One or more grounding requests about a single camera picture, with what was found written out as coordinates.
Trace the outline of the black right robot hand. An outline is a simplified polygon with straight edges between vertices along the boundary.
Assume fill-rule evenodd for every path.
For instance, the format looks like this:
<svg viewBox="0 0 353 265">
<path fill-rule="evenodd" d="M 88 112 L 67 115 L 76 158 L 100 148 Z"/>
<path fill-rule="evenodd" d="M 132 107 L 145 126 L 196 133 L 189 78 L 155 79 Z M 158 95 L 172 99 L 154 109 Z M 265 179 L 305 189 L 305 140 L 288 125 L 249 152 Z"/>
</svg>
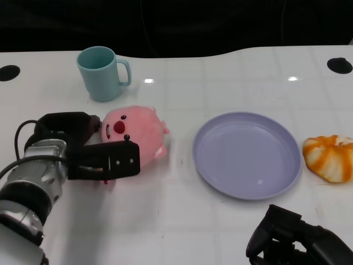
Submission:
<svg viewBox="0 0 353 265">
<path fill-rule="evenodd" d="M 302 216 L 269 205 L 250 238 L 251 264 L 352 264 L 352 250 L 333 232 L 310 225 Z"/>
</svg>

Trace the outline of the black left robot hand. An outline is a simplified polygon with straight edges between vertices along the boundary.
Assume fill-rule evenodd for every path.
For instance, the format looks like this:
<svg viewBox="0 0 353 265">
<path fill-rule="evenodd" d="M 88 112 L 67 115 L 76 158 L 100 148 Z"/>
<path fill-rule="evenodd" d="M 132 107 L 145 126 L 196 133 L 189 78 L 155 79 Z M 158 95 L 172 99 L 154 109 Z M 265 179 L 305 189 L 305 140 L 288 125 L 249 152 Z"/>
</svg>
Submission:
<svg viewBox="0 0 353 265">
<path fill-rule="evenodd" d="M 41 140 L 63 140 L 67 144 L 65 156 L 70 180 L 109 181 L 139 174 L 140 149 L 128 136 L 117 142 L 86 144 L 100 128 L 96 115 L 46 114 L 38 120 L 25 148 Z"/>
</svg>

